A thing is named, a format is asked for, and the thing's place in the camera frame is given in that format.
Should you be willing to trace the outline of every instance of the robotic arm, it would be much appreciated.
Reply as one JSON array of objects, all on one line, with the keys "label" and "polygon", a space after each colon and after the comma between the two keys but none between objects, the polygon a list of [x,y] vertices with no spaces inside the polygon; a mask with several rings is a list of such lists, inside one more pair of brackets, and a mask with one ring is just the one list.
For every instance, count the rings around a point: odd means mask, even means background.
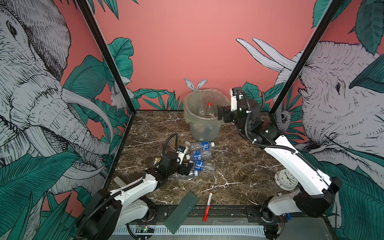
[{"label": "robotic arm", "polygon": [[[273,197],[262,206],[260,215],[264,221],[273,222],[275,216],[291,212],[321,216],[333,204],[341,181],[313,167],[277,127],[261,121],[259,104],[248,99],[242,88],[233,88],[230,94],[231,105],[218,106],[218,120],[233,122],[243,138],[276,158],[302,186],[289,194]],[[177,134],[174,134],[165,146],[175,135],[177,145]],[[155,204],[144,195],[164,185],[174,173],[188,175],[193,166],[192,162],[183,163],[187,147],[181,145],[177,152],[166,154],[164,150],[160,162],[145,170],[141,178],[110,192],[101,189],[92,197],[77,219],[76,239],[108,239],[116,228],[126,223],[135,219],[148,222],[154,217]]]}]

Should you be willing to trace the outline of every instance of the clock face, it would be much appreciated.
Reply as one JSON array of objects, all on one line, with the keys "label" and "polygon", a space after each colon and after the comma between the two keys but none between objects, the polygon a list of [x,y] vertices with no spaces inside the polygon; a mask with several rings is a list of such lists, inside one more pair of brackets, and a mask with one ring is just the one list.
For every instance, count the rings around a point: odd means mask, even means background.
[{"label": "clock face", "polygon": [[286,169],[280,171],[279,177],[281,183],[288,187],[294,187],[298,183],[297,179]]}]

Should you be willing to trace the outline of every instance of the red marker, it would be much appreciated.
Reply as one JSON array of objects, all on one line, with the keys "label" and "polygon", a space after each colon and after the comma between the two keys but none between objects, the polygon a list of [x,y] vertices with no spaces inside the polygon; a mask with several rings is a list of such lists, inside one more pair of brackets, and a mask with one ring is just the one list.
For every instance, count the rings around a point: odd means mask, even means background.
[{"label": "red marker", "polygon": [[205,221],[205,222],[207,221],[208,211],[209,211],[209,206],[211,205],[212,195],[213,195],[213,193],[210,192],[209,197],[208,197],[208,202],[207,202],[207,208],[205,209],[205,214],[204,214],[204,218],[203,218],[203,221]]}]

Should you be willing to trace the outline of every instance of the clock hands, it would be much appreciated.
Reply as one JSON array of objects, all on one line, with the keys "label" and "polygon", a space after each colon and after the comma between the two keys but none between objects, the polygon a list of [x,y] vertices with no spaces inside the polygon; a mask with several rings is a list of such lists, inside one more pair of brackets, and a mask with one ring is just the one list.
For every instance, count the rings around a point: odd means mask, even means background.
[{"label": "clock hands", "polygon": [[287,173],[286,173],[286,172],[284,172],[284,173],[285,173],[285,175],[287,176],[287,179],[288,179],[290,182],[292,182],[292,180],[288,177]]}]

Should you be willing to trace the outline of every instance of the elephant eye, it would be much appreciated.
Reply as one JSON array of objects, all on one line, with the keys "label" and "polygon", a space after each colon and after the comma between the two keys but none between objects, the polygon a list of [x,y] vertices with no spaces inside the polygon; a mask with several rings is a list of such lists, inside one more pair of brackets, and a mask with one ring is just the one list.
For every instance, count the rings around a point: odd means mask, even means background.
[{"label": "elephant eye", "polygon": [[340,95],[340,83],[336,83],[336,91]]},{"label": "elephant eye", "polygon": [[12,36],[15,37],[17,35],[16,29],[12,26],[11,22],[7,21],[7,27],[11,32]]}]

